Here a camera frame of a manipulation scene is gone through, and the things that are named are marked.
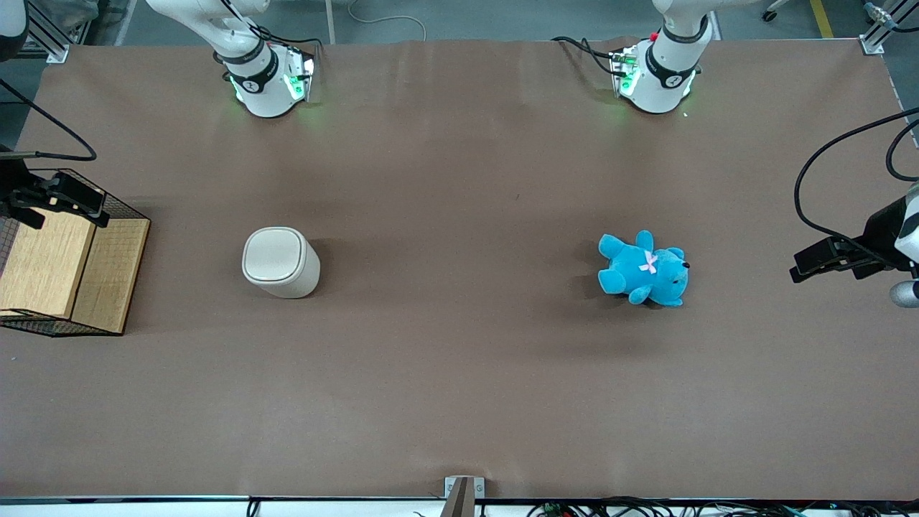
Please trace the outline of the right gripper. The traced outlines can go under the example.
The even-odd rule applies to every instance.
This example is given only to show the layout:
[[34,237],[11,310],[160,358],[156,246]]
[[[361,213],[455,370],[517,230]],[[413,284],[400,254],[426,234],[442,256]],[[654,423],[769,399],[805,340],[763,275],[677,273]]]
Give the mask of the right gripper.
[[[14,193],[33,184],[32,173],[25,164],[25,159],[33,156],[33,152],[1,151],[2,216],[40,230],[45,216],[32,208],[14,204]],[[48,180],[39,181],[32,190],[30,203],[33,208],[78,215],[102,228],[108,226],[111,219],[104,210],[105,191],[83,184],[71,174],[55,174]]]

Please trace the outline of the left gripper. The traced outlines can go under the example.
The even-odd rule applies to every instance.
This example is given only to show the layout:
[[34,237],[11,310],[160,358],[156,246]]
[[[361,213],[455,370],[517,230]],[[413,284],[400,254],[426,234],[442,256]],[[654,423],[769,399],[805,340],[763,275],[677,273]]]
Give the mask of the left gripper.
[[864,225],[864,247],[872,256],[847,239],[824,238],[793,255],[791,281],[833,271],[850,269],[855,279],[866,279],[882,271],[909,271],[918,265],[918,183],[905,196],[874,213]]

